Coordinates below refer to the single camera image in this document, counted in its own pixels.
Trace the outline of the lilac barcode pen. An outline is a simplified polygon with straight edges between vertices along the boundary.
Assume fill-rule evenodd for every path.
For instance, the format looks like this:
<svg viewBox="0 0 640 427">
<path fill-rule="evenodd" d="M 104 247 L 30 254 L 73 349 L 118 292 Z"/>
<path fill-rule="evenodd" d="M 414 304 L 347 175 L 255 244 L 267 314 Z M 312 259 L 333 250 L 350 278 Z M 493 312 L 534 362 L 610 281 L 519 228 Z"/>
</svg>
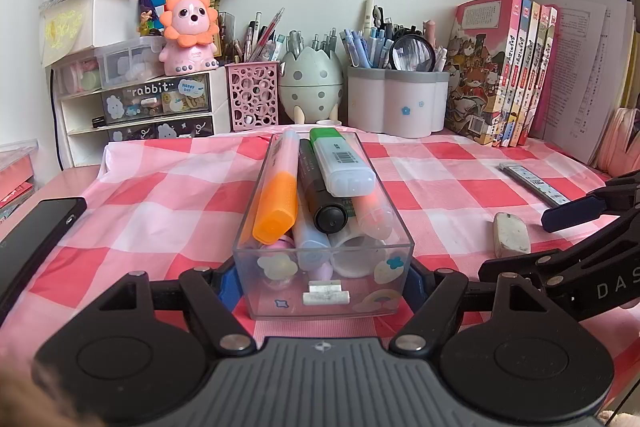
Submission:
<svg viewBox="0 0 640 427">
<path fill-rule="evenodd" d="M 283 281 L 294 277 L 298 270 L 290 254 L 290 249 L 294 248 L 293 239 L 288 235 L 281 236 L 276 243 L 262 246 L 257 264 L 267 279 Z"/>
</svg>

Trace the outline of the green glue stick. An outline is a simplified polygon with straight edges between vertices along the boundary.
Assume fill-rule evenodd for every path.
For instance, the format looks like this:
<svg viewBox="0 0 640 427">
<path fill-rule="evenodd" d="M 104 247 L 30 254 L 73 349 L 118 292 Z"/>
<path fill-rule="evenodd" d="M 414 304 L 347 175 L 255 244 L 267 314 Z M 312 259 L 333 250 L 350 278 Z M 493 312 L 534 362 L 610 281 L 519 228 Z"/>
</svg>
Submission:
<svg viewBox="0 0 640 427">
<path fill-rule="evenodd" d="M 329 240 L 333 249 L 331 265 L 340 277 L 359 279 L 368 277 L 374 272 L 375 267 L 385 260 L 385 249 L 377 239 L 363 235 L 332 234 Z"/>
</svg>

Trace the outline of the pink highlighter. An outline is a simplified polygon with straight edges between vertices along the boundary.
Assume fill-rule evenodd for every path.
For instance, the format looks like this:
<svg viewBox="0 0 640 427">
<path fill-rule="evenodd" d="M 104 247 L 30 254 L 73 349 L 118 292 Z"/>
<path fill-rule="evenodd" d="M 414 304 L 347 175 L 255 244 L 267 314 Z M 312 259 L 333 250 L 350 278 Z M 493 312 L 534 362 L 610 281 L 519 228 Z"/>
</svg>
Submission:
<svg viewBox="0 0 640 427">
<path fill-rule="evenodd" d="M 355 217 L 361 232 L 367 236 L 385 241 L 393 232 L 394 213 L 386 196 L 372 192 L 366 196 L 352 198 Z"/>
</svg>

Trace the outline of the orange highlighter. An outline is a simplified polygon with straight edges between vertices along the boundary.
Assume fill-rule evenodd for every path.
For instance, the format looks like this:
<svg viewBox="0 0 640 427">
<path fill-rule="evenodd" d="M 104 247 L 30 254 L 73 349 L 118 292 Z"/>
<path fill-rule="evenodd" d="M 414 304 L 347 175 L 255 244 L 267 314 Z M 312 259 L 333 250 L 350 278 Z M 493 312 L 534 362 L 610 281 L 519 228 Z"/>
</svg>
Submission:
<svg viewBox="0 0 640 427">
<path fill-rule="evenodd" d="M 297 218 L 299 135 L 291 129 L 277 135 L 265 161 L 262 191 L 253 227 L 254 239 L 276 243 Z"/>
</svg>

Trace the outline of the light blue highlighter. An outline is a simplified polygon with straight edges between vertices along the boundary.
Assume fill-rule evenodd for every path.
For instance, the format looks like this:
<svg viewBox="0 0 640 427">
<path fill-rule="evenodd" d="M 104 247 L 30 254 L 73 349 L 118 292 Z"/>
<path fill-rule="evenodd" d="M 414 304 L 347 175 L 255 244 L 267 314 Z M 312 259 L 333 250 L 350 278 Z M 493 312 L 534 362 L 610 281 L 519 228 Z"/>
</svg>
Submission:
<svg viewBox="0 0 640 427">
<path fill-rule="evenodd" d="M 317 270 L 329 261 L 332 251 L 329 237 L 314 225 L 306 200 L 297 193 L 297 217 L 293 239 L 299 268 L 305 272 Z"/>
</svg>

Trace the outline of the clear plastic organizer tray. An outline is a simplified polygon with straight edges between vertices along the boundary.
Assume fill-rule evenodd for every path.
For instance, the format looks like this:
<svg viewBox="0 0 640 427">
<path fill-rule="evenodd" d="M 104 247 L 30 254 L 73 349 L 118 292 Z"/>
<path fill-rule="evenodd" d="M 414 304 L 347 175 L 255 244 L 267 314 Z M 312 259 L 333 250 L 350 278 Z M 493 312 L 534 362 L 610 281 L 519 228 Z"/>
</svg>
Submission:
<svg viewBox="0 0 640 427">
<path fill-rule="evenodd" d="M 413 239 L 378 174 L 368 195 L 333 195 L 308 132 L 268 141 L 232 254 L 256 320 L 398 311 Z"/>
</svg>

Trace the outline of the black marker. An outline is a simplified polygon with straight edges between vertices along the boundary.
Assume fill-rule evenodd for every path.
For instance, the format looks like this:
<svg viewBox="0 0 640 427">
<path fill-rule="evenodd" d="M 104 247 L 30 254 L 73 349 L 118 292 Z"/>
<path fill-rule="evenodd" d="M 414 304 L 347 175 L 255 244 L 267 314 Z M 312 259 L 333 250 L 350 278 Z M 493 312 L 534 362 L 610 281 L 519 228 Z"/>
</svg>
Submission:
<svg viewBox="0 0 640 427">
<path fill-rule="evenodd" d="M 316 228 L 326 234 L 343 230 L 349 218 L 347 202 L 329 193 L 308 139 L 299 140 L 298 179 Z"/>
</svg>

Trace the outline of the green highlighter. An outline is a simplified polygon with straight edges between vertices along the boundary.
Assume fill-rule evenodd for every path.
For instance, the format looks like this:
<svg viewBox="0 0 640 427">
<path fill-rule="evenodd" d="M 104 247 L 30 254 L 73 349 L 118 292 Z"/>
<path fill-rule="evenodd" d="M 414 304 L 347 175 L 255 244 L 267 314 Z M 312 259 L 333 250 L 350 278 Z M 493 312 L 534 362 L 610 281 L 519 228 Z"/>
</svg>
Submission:
<svg viewBox="0 0 640 427">
<path fill-rule="evenodd" d="M 334 197 L 367 196 L 375 175 L 367 162 L 334 128 L 314 128 L 309 140 L 318 160 L 326 189 Z"/>
</svg>

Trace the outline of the white used eraser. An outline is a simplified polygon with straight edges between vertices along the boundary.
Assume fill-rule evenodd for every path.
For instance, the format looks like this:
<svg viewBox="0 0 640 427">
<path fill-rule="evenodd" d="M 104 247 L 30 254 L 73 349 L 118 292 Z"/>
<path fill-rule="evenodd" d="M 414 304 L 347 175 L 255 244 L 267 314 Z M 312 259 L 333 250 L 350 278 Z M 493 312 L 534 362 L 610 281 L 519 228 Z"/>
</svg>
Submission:
<svg viewBox="0 0 640 427">
<path fill-rule="evenodd" d="M 498 212 L 492 222 L 494 253 L 498 259 L 528 255 L 530 240 L 526 223 L 513 213 Z"/>
</svg>

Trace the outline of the cream spine comic book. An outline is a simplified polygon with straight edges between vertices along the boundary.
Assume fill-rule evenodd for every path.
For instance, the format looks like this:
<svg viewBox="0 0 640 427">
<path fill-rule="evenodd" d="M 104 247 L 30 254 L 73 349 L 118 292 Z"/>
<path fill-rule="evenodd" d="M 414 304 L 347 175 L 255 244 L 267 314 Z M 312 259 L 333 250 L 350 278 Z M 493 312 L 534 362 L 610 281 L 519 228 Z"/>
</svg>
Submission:
<svg viewBox="0 0 640 427">
<path fill-rule="evenodd" d="M 538 24 L 540 20 L 540 4 L 532 1 L 532 16 L 530 17 L 530 25 L 529 31 L 526 40 L 526 50 L 524 55 L 524 61 L 521 69 L 520 81 L 518 82 L 518 90 L 516 90 L 516 95 L 514 98 L 514 102 L 512 105 L 511 115 L 509 118 L 509 129 L 506 130 L 506 145 L 509 146 L 511 142 L 511 138 L 513 132 L 515 130 L 516 122 L 518 121 L 518 115 L 520 115 L 520 110 L 524 100 L 525 88 L 529 77 L 529 69 L 532 64 Z"/>
</svg>

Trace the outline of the black smartphone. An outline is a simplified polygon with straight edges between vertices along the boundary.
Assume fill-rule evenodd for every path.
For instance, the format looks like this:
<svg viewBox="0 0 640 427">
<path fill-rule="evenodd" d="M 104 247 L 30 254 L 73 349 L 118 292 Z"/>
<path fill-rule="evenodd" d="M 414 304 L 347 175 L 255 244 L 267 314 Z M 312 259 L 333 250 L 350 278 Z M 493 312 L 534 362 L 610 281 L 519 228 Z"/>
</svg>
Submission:
<svg viewBox="0 0 640 427">
<path fill-rule="evenodd" d="M 0 322 L 3 323 L 52 249 L 87 209 L 82 197 L 43 199 L 1 241 Z"/>
</svg>

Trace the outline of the white spine comic book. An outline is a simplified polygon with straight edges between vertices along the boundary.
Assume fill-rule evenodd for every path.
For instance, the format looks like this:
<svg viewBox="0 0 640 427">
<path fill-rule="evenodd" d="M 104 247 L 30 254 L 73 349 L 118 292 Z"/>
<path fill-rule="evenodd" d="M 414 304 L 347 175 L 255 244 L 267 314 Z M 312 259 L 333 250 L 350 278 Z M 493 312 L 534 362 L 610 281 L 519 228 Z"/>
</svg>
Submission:
<svg viewBox="0 0 640 427">
<path fill-rule="evenodd" d="M 536 116 L 544 80 L 546 80 L 553 46 L 558 10 L 554 5 L 541 5 L 540 20 L 529 78 L 527 81 L 521 113 L 515 130 L 515 144 L 524 145 Z"/>
</svg>

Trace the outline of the pink perforated pen holder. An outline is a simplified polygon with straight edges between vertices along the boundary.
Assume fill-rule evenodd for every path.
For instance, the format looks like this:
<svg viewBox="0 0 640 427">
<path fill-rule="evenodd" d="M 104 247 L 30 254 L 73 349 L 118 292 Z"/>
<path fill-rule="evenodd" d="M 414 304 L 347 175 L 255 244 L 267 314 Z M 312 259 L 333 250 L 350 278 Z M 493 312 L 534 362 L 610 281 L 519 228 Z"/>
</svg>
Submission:
<svg viewBox="0 0 640 427">
<path fill-rule="evenodd" d="M 234 132 L 279 124 L 279 62 L 235 63 L 226 69 Z"/>
</svg>

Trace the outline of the white drawer organizer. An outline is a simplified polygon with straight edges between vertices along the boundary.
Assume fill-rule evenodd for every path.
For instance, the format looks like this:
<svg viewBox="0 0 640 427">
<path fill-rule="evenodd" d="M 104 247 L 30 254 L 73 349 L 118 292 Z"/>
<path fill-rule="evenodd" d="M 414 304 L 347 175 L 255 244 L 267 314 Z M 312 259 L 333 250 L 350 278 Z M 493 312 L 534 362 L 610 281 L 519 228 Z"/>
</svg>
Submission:
<svg viewBox="0 0 640 427">
<path fill-rule="evenodd" d="M 51 65 L 58 150 L 65 167 L 98 165 L 108 143 L 201 138 L 231 130 L 222 68 L 166 76 L 164 39 L 139 37 Z"/>
</svg>

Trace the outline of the green egg pen holder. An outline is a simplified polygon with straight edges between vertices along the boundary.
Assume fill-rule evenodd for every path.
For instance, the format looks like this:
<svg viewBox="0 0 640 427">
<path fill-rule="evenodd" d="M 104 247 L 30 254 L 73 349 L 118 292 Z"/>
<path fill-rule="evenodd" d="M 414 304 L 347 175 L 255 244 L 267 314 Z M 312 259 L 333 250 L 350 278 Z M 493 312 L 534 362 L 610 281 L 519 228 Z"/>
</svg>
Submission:
<svg viewBox="0 0 640 427">
<path fill-rule="evenodd" d="M 305 48 L 285 54 L 279 79 L 279 100 L 295 124 L 338 121 L 343 98 L 342 65 L 334 52 Z"/>
</svg>

